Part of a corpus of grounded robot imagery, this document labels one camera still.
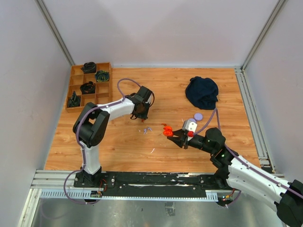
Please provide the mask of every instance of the black cloth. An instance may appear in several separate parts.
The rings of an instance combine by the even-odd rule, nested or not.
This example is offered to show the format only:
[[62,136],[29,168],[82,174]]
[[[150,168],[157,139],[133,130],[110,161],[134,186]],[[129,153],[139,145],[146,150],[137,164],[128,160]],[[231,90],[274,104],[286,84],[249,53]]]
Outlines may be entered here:
[[218,93],[218,86],[210,78],[194,77],[185,89],[185,95],[192,105],[202,110],[215,109]]

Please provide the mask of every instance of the wooden organizer tray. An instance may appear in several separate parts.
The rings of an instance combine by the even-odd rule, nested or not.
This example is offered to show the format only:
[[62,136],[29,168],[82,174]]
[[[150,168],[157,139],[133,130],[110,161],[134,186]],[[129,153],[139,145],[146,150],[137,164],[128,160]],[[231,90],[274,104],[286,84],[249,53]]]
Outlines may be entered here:
[[[65,110],[69,113],[81,112],[84,106],[89,102],[94,104],[106,104],[112,101],[112,68],[110,63],[97,63],[97,71],[104,70],[109,72],[109,81],[107,82],[96,82],[95,74],[84,74],[81,70],[82,67],[83,65],[73,65],[71,67],[71,76],[65,104]],[[96,91],[94,94],[82,95],[80,86],[84,83],[88,83],[89,81],[93,81],[96,84]],[[80,106],[67,107],[68,99],[71,97],[73,91],[75,91],[77,96],[80,96],[81,98]]]

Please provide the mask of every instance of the wooden surface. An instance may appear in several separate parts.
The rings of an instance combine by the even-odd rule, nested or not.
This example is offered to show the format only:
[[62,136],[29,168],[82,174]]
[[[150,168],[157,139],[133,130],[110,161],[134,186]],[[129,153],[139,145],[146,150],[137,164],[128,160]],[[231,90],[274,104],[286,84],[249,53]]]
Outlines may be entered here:
[[[99,146],[99,158],[105,171],[157,171],[157,172],[209,172],[216,168],[209,161],[208,153],[194,148],[180,149],[162,134],[163,125],[173,130],[182,127],[182,119],[202,113],[200,129],[212,111],[199,110],[185,97],[185,88],[192,77],[213,79],[219,87],[217,107],[223,135],[227,145],[259,166],[258,156],[245,114],[237,79],[233,69],[112,69],[113,100],[121,97],[116,83],[121,78],[132,78],[155,93],[148,120],[130,120],[130,115],[108,123],[104,139]],[[130,81],[121,83],[125,94],[138,90]],[[76,170],[81,166],[80,147],[72,127],[79,113],[64,109],[46,162],[47,170]],[[209,127],[216,126],[213,119]],[[146,127],[152,131],[143,134]]]

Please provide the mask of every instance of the white wall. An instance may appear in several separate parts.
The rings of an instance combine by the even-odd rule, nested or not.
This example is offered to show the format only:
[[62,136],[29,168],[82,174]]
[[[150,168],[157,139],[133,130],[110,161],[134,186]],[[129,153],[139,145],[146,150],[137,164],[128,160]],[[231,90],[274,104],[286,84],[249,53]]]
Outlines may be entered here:
[[69,64],[33,0],[0,1],[0,225],[17,225],[43,168]]
[[247,69],[277,169],[303,181],[303,1],[288,1]]
[[45,0],[77,64],[241,65],[277,0]]

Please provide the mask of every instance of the small purple object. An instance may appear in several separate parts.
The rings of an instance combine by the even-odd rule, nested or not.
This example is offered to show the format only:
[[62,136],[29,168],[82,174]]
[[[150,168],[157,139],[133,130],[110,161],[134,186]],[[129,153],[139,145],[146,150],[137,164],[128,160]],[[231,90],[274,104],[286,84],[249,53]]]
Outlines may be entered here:
[[194,119],[198,122],[198,121],[201,121],[203,119],[203,115],[200,114],[200,113],[196,113],[194,115]]
[[190,121],[197,123],[196,120],[194,118],[189,118]]

